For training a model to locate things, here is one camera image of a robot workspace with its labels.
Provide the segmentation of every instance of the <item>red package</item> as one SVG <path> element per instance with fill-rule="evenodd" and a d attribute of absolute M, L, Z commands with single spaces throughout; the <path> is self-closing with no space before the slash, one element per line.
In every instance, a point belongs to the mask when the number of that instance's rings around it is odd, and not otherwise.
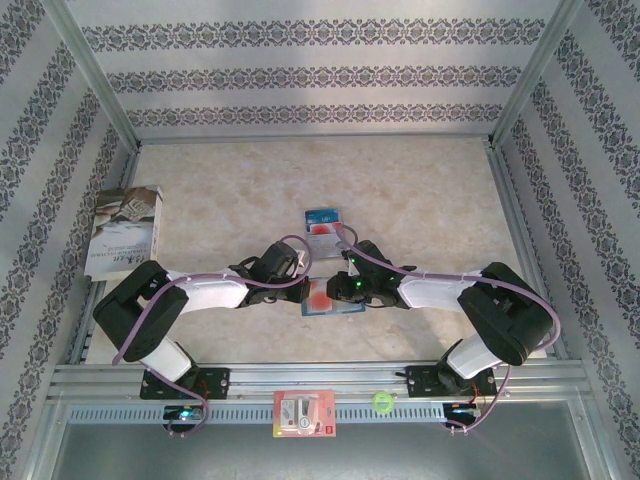
<path fill-rule="evenodd" d="M 336 400 L 332 390 L 289 390 L 273 395 L 273 436 L 335 437 Z"/>

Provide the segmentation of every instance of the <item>card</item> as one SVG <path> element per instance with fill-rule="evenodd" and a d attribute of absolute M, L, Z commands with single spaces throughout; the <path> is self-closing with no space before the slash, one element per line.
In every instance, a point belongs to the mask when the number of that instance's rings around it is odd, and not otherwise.
<path fill-rule="evenodd" d="M 311 278 L 309 296 L 302 302 L 302 316 L 343 315 L 365 311 L 364 303 L 348 303 L 327 296 L 328 278 Z"/>
<path fill-rule="evenodd" d="M 307 241 L 311 245 L 314 260 L 338 258 L 342 250 L 337 246 L 340 238 L 336 227 L 342 225 L 342 216 L 337 208 L 320 208 L 304 212 Z"/>

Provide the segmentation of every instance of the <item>book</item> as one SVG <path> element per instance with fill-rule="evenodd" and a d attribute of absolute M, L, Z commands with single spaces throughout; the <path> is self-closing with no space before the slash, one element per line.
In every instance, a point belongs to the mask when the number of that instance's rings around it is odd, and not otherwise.
<path fill-rule="evenodd" d="M 336 227 L 342 225 L 342 215 L 337 208 L 316 208 L 304 212 L 307 242 L 314 260 L 340 258 L 342 249 Z"/>
<path fill-rule="evenodd" d="M 125 278 L 158 253 L 162 191 L 157 185 L 98 194 L 85 275 L 94 282 Z"/>

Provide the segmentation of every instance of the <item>metal profile bar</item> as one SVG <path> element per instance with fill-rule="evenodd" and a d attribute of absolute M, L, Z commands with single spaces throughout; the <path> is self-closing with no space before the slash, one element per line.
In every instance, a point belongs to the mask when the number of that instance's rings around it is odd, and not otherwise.
<path fill-rule="evenodd" d="M 331 134 L 273 134 L 273 135 L 250 135 L 250 136 L 199 136 L 199 137 L 155 137 L 143 138 L 141 145 L 193 145 L 201 143 L 253 143 L 253 142 L 304 142 L 319 140 L 345 140 L 357 137 L 417 137 L 428 136 L 429 138 L 444 139 L 466 139 L 466 138 L 487 138 L 486 133 L 452 133 L 447 131 L 420 132 L 420 131 L 393 131 L 393 132 L 349 132 Z"/>
<path fill-rule="evenodd" d="M 229 397 L 225 402 L 268 402 L 276 390 L 331 389 L 338 401 L 359 401 L 378 391 L 395 393 L 398 401 L 408 399 L 405 381 L 396 375 L 418 362 L 371 362 L 340 364 L 232 364 Z M 435 362 L 420 362 L 433 365 Z M 506 368 L 495 372 L 498 381 Z M 586 373 L 580 361 L 535 359 L 512 369 L 508 401 L 526 394 L 530 400 L 568 398 L 573 392 L 590 393 Z M 47 402 L 140 402 L 138 396 L 143 367 L 58 366 L 47 393 Z M 450 401 L 466 400 L 466 397 Z M 441 398 L 422 400 L 442 401 Z"/>
<path fill-rule="evenodd" d="M 70 413 L 71 407 L 65 402 L 44 406 L 22 480 L 48 480 L 53 477 Z"/>
<path fill-rule="evenodd" d="M 120 135 L 125 148 L 129 153 L 136 152 L 139 141 L 133 125 L 120 105 L 109 80 L 107 80 L 100 64 L 93 55 L 91 47 L 86 38 L 84 38 L 82 30 L 80 30 L 73 18 L 66 2 L 64 0 L 42 0 L 42 6 L 73 55 L 89 86 L 98 97 L 102 108 L 104 108 L 109 120 L 111 120 Z"/>
<path fill-rule="evenodd" d="M 78 335 L 76 336 L 76 341 L 73 344 L 73 349 L 71 350 L 69 363 L 80 363 L 80 359 L 82 358 L 82 350 L 84 349 L 87 333 L 89 332 L 89 326 L 91 325 L 91 321 L 93 320 L 91 318 L 93 306 L 100 298 L 102 298 L 105 285 L 106 282 L 97 282 L 91 284 L 89 298 L 87 298 L 85 310 L 84 312 L 82 312 L 82 319 L 80 320 L 80 326 L 78 327 Z"/>
<path fill-rule="evenodd" d="M 69 424 L 77 425 L 157 425 L 162 422 L 162 405 L 77 405 L 71 407 Z M 336 420 L 346 423 L 414 423 L 444 422 L 444 408 L 440 402 L 421 401 L 395 405 L 387 414 L 375 411 L 371 401 L 340 404 Z M 209 424 L 271 424 L 273 402 L 269 404 L 218 404 L 211 410 Z"/>
<path fill-rule="evenodd" d="M 560 43 L 560 39 L 565 34 L 569 24 L 575 17 L 578 9 L 583 4 L 582 0 L 561 0 L 558 8 L 544 29 L 542 37 L 536 46 L 527 66 L 524 68 L 513 93 L 509 97 L 504 106 L 496 128 L 493 131 L 493 145 L 500 146 L 504 142 L 505 137 L 511 130 L 511 127 L 518 118 L 522 107 L 524 107 L 529 94 L 533 90 L 534 85 L 540 79 L 549 59 L 553 56 L 553 52 Z"/>
<path fill-rule="evenodd" d="M 607 460 L 604 457 L 602 450 L 596 440 L 595 431 L 591 423 L 591 419 L 585 408 L 584 402 L 580 397 L 576 397 L 567 402 L 569 411 L 571 412 L 571 419 L 573 420 L 573 426 L 580 443 L 580 448 L 584 456 L 587 470 L 591 478 L 602 478 L 606 480 L 618 479 L 619 473 L 616 476 L 617 465 L 607 465 Z"/>
<path fill-rule="evenodd" d="M 527 225 L 525 223 L 524 214 L 520 210 L 518 199 L 511 178 L 507 172 L 505 159 L 499 149 L 485 145 L 487 158 L 489 159 L 489 167 L 493 175 L 494 183 L 498 191 L 498 197 L 502 204 L 511 240 L 516 250 L 518 263 L 522 269 L 522 276 L 542 298 L 549 301 L 547 288 L 540 271 L 540 266 L 536 259 L 533 243 L 529 237 Z M 548 352 L 555 352 L 558 358 L 569 358 L 569 355 L 562 342 L 556 342 L 552 347 L 547 349 Z"/>

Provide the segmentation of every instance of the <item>white wall panel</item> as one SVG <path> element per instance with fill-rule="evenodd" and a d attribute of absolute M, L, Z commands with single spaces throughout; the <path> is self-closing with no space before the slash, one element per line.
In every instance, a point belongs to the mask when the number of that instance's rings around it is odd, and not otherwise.
<path fill-rule="evenodd" d="M 489 134 L 558 0 L 103 3 L 68 5 L 145 140 L 285 130 Z M 428 108 L 411 118 L 387 114 L 384 127 L 351 116 L 341 124 L 298 119 L 283 129 L 277 115 L 257 115 L 263 106 L 351 105 L 368 114 L 379 105 Z M 187 119 L 195 108 L 221 106 L 253 113 Z M 461 116 L 460 108 L 477 114 Z M 444 113 L 430 115 L 434 109 Z"/>

